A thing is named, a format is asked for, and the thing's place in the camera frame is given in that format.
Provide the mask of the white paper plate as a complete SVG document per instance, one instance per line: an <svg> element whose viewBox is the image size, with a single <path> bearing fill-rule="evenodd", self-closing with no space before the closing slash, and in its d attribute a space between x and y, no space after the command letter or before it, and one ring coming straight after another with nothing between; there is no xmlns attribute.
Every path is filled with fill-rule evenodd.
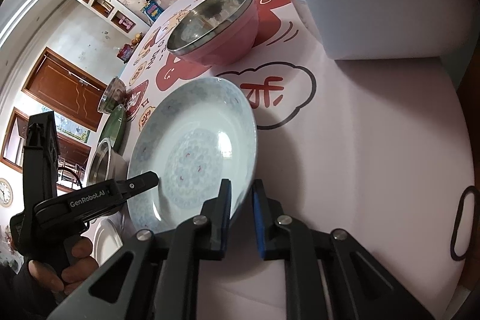
<svg viewBox="0 0 480 320"><path fill-rule="evenodd" d="M124 216L116 213L97 218L93 224L93 258L102 266L125 242Z"/></svg>

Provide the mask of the blue patterned porcelain plate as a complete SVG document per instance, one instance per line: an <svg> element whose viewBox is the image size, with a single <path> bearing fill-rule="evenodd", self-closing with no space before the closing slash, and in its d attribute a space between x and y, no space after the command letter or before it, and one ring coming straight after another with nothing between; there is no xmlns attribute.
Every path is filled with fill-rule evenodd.
<svg viewBox="0 0 480 320"><path fill-rule="evenodd" d="M253 110L237 85L205 77L175 89L150 115L129 161L129 177L152 171L159 178L128 200L134 228L174 229L217 197L222 179L231 183L235 216L253 181L257 151Z"/></svg>

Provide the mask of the large steel bowl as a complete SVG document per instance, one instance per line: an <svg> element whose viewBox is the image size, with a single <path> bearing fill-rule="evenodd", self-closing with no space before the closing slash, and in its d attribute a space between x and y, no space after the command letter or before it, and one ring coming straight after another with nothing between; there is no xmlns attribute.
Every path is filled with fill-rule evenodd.
<svg viewBox="0 0 480 320"><path fill-rule="evenodd" d="M128 163L114 151L112 142L104 138L98 144L90 166L87 185L97 184L109 179L125 180Z"/></svg>

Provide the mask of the green plate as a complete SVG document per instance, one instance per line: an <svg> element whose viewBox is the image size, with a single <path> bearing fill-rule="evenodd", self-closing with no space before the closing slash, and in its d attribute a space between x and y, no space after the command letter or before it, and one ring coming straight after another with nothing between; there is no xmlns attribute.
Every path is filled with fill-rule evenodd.
<svg viewBox="0 0 480 320"><path fill-rule="evenodd" d="M110 144L114 151L118 152L122 144L126 128L126 110L123 105L118 105L112 113L110 113L103 130L100 133L98 143L104 139L110 140Z"/></svg>

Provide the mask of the small steel bowl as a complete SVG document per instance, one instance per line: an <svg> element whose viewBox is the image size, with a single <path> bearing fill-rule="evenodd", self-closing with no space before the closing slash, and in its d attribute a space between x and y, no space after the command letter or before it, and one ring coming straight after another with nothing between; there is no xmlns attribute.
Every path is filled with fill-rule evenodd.
<svg viewBox="0 0 480 320"><path fill-rule="evenodd" d="M125 83L118 76L115 76L103 92L97 111L103 114L110 114L118 105L125 101L125 97Z"/></svg>

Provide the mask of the brown wooden door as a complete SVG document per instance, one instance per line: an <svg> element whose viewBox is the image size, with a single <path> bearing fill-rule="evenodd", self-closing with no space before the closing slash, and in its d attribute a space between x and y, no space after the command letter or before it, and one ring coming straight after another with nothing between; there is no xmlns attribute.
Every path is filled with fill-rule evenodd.
<svg viewBox="0 0 480 320"><path fill-rule="evenodd" d="M97 131L98 105L107 86L50 48L44 48L22 92L75 123Z"/></svg>

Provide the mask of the pink printed tablecloth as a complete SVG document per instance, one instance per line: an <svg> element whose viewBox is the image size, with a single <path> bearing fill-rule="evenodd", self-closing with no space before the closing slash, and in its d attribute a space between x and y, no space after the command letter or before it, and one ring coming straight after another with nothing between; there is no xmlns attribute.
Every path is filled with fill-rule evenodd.
<svg viewBox="0 0 480 320"><path fill-rule="evenodd" d="M174 23L202 0L178 0L145 35L121 79L133 91L123 154L151 110L186 81L222 76L241 87L259 125L256 177L291 216L340 227L441 319L470 241L473 160L451 79L436 58L335 61L290 0L256 0L266 29L228 68L166 49Z"/></svg>

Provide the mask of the blue snack box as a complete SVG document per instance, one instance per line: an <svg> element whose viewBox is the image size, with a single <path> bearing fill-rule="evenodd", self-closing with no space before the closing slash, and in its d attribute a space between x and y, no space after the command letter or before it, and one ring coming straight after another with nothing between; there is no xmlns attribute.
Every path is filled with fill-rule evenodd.
<svg viewBox="0 0 480 320"><path fill-rule="evenodd" d="M148 1L142 9L142 12L151 20L156 21L164 12L164 9L155 0Z"/></svg>

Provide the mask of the pink steel-lined bowl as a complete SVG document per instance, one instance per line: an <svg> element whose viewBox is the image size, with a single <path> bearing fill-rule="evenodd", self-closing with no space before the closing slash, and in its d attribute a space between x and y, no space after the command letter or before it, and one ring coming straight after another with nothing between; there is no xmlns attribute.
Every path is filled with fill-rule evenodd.
<svg viewBox="0 0 480 320"><path fill-rule="evenodd" d="M255 0L204 0L168 37L170 54L202 66L226 66L253 47L260 27Z"/></svg>

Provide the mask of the wall clock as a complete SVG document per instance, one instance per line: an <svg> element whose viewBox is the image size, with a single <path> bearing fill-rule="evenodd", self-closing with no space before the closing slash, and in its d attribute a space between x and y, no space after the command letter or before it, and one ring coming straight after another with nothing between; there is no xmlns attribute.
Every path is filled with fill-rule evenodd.
<svg viewBox="0 0 480 320"><path fill-rule="evenodd" d="M0 205L8 208L13 202L13 191L10 184L3 178L0 179Z"/></svg>

